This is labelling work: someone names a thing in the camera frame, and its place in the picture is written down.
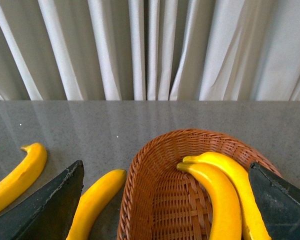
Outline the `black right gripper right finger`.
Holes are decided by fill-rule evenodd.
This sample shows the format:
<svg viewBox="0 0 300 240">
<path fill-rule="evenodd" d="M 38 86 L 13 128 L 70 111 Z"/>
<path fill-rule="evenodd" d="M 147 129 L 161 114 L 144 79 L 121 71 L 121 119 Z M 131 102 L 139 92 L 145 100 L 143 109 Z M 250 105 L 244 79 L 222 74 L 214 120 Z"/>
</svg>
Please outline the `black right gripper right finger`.
<svg viewBox="0 0 300 240">
<path fill-rule="evenodd" d="M 257 162 L 248 178 L 256 205 L 273 240 L 300 240 L 300 189 Z"/>
</svg>

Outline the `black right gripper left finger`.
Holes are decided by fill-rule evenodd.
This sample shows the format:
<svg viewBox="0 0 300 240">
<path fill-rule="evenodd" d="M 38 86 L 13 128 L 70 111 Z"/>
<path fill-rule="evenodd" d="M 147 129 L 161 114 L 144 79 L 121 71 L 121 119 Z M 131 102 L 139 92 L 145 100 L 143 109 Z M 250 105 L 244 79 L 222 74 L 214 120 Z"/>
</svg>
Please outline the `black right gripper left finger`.
<svg viewBox="0 0 300 240">
<path fill-rule="evenodd" d="M 83 189 L 85 170 L 75 161 L 0 216 L 0 240 L 65 240 Z"/>
</svg>

